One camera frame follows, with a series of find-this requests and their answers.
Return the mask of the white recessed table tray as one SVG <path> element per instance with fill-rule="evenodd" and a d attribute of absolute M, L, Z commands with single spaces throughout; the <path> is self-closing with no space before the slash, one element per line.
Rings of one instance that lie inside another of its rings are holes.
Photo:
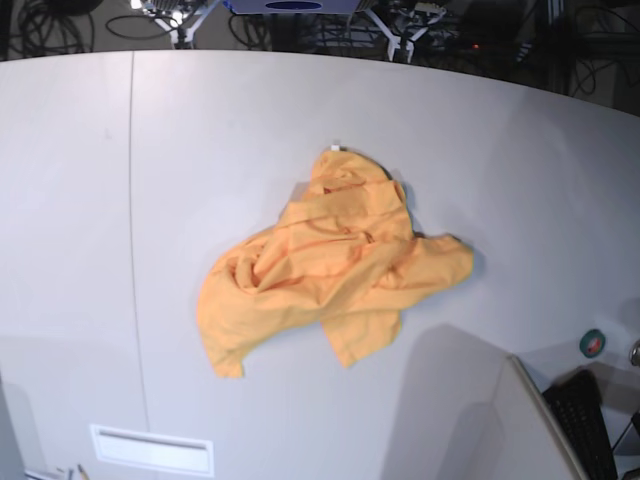
<path fill-rule="evenodd" d="M 209 440 L 138 432 L 91 424 L 99 461 L 157 472 L 213 478 L 214 448 Z"/>

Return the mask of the white partition panel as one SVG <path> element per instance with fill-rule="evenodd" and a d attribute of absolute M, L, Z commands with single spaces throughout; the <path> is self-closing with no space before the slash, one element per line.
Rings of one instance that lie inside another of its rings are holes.
<path fill-rule="evenodd" d="M 511 356 L 494 398 L 504 426 L 505 479 L 585 479 L 577 455 L 521 361 Z"/>

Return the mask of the green tape roll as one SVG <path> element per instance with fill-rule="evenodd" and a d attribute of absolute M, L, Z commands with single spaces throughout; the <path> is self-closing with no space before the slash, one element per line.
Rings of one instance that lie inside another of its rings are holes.
<path fill-rule="evenodd" d="M 586 358 L 599 356 L 606 346 L 606 336 L 599 329 L 587 331 L 579 341 L 579 350 Z"/>

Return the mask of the orange t-shirt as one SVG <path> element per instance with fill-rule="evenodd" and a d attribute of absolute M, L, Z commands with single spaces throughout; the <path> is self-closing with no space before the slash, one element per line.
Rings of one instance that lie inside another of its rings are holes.
<path fill-rule="evenodd" d="M 452 235 L 415 231 L 402 185 L 352 151 L 328 150 L 278 222 L 223 254 L 200 290 L 196 320 L 216 375 L 290 329 L 320 324 L 351 366 L 391 344 L 401 314 L 473 271 Z"/>

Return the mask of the metal knob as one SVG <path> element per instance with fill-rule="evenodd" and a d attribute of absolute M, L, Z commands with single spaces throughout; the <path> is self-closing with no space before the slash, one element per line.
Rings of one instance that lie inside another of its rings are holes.
<path fill-rule="evenodd" d="M 630 349 L 629 361 L 632 366 L 640 366 L 640 340 L 637 340 Z"/>

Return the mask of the black keyboard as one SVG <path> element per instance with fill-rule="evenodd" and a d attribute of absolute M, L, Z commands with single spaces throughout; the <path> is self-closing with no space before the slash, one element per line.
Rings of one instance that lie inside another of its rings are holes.
<path fill-rule="evenodd" d="M 543 398 L 588 478 L 616 480 L 618 472 L 593 373 L 579 370 L 564 382 L 551 385 Z"/>

